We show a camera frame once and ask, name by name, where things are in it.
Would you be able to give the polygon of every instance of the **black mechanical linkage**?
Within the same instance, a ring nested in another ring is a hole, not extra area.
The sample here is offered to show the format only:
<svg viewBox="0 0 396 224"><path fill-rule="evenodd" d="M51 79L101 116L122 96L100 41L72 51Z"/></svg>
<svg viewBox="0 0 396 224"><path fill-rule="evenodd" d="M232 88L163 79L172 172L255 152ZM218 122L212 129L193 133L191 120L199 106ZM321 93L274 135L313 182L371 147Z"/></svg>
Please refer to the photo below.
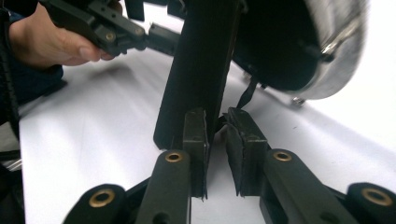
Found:
<svg viewBox="0 0 396 224"><path fill-rule="evenodd" d="M236 194L262 195L262 170L268 142L246 111L230 107L227 119L227 154Z"/></svg>
<svg viewBox="0 0 396 224"><path fill-rule="evenodd" d="M190 1L154 132L159 148L182 148L184 116L197 107L212 142L239 16L238 0Z"/></svg>
<svg viewBox="0 0 396 224"><path fill-rule="evenodd" d="M190 156L181 150L161 154L140 205L135 224L190 223Z"/></svg>
<svg viewBox="0 0 396 224"><path fill-rule="evenodd" d="M288 224L288 216L276 197L267 178L262 180L262 196L260 197L260 209L265 224Z"/></svg>
<svg viewBox="0 0 396 224"><path fill-rule="evenodd" d="M264 174L292 223L358 223L294 153L266 153Z"/></svg>
<svg viewBox="0 0 396 224"><path fill-rule="evenodd" d="M143 20L141 0L126 1L128 16ZM53 23L83 35L107 53L117 56L127 49L156 49L173 56L179 34L164 27L151 25L148 35L143 27L124 18L108 6L110 0L40 0ZM163 0L151 1L162 4Z"/></svg>
<svg viewBox="0 0 396 224"><path fill-rule="evenodd" d="M128 206L130 209L128 224L134 224L136 222L137 214L142 204L143 198L146 193L146 189L149 185L150 178L140 182L133 186L131 189L126 191L126 197L128 200Z"/></svg>
<svg viewBox="0 0 396 224"><path fill-rule="evenodd" d="M117 185L104 184L85 192L64 224L126 223L128 216L125 190Z"/></svg>
<svg viewBox="0 0 396 224"><path fill-rule="evenodd" d="M346 209L361 224L396 223L396 195L370 183L349 186Z"/></svg>
<svg viewBox="0 0 396 224"><path fill-rule="evenodd" d="M209 143L206 136L205 111L202 108L186 113L183 150L191 157L191 196L207 198L206 174L209 164Z"/></svg>

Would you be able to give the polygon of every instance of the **black cable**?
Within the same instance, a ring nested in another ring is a hole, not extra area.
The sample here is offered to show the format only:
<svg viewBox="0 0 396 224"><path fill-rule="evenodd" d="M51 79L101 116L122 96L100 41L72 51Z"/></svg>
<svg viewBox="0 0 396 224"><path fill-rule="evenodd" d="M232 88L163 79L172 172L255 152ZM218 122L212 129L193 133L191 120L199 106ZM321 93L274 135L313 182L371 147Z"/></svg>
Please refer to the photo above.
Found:
<svg viewBox="0 0 396 224"><path fill-rule="evenodd" d="M253 97L253 93L256 90L257 84L259 84L259 80L255 77L251 77L247 89L244 91L244 93L242 93L241 98L239 98L236 108L241 109L250 102L251 98ZM227 118L225 116L219 117L218 124L216 126L216 132L220 131L220 129L222 129L226 123Z"/></svg>

